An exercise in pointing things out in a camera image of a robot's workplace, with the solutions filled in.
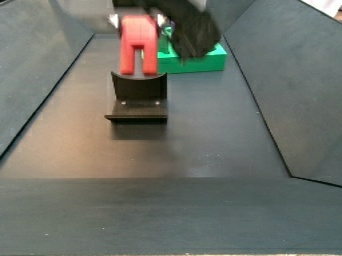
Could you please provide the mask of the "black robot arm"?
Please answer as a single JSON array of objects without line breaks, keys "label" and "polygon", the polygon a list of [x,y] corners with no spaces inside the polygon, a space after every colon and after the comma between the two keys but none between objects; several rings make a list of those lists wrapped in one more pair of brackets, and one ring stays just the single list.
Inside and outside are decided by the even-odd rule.
[{"label": "black robot arm", "polygon": [[151,15],[158,9],[174,23],[169,41],[182,60],[203,58],[221,41],[221,30],[207,10],[190,0],[111,0],[115,7],[139,7]]}]

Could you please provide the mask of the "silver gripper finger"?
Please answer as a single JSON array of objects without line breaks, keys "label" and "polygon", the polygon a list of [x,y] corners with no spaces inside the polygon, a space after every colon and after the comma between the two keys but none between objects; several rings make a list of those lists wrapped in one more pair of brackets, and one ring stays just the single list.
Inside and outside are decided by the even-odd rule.
[{"label": "silver gripper finger", "polygon": [[108,16],[108,21],[116,30],[120,30],[120,19],[118,14],[111,14]]},{"label": "silver gripper finger", "polygon": [[158,27],[159,27],[161,31],[165,34],[169,34],[170,31],[171,31],[171,24],[170,24],[169,17],[165,16],[163,14],[158,14],[157,15],[157,24],[158,24]]}]

